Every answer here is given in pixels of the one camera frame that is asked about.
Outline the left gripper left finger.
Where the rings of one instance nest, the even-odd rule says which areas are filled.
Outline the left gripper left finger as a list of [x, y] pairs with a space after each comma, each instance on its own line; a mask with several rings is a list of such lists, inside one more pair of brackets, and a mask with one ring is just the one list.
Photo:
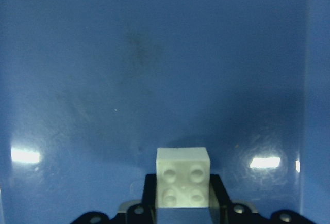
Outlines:
[[128, 201], [120, 205], [117, 214], [110, 218], [102, 212], [90, 211], [76, 218], [72, 223], [150, 223], [157, 222], [155, 174], [147, 174], [144, 179], [142, 199]]

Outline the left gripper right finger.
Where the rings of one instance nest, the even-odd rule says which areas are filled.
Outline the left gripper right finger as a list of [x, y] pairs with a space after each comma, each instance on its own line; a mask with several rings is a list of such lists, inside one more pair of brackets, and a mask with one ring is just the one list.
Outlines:
[[275, 211], [269, 218], [263, 217], [252, 204], [232, 201], [217, 174], [212, 174], [209, 178], [208, 209], [212, 223], [313, 223], [288, 209]]

